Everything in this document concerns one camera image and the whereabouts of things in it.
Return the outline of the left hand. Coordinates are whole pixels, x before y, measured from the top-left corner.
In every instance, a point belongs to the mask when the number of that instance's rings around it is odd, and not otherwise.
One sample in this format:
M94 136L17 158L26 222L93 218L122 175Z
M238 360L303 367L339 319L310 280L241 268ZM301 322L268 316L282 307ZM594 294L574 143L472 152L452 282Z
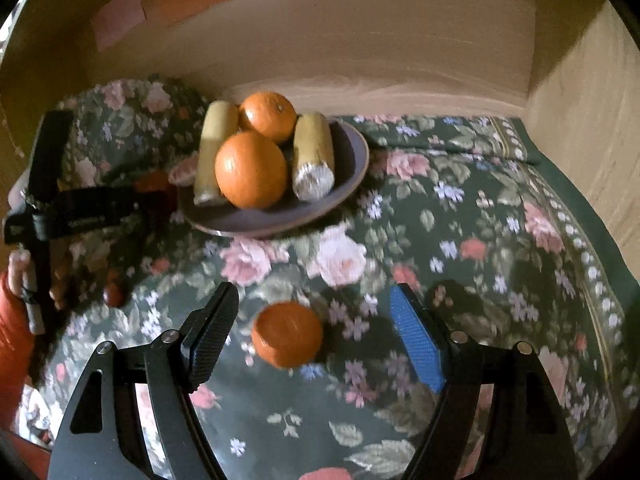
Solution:
M9 210L20 206L23 201L23 192L28 182L29 170L25 169L23 173L14 182L8 194ZM66 300L66 281L70 274L70 264L73 259L70 258L68 245L66 240L54 240L51 245L51 264L53 269L52 286L49 295L53 300L56 310L65 308ZM26 275L30 261L30 255L23 249L15 249L9 255L8 262L8 285L12 295L18 299L23 297L23 278Z

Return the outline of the orange sleeve forearm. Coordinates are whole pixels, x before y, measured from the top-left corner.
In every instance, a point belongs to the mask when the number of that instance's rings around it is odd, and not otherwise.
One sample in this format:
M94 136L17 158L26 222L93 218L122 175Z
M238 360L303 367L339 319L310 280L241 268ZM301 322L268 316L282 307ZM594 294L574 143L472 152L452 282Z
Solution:
M9 288L6 271L1 274L0 315L0 425L9 430L21 403L35 336L29 330L23 301Z

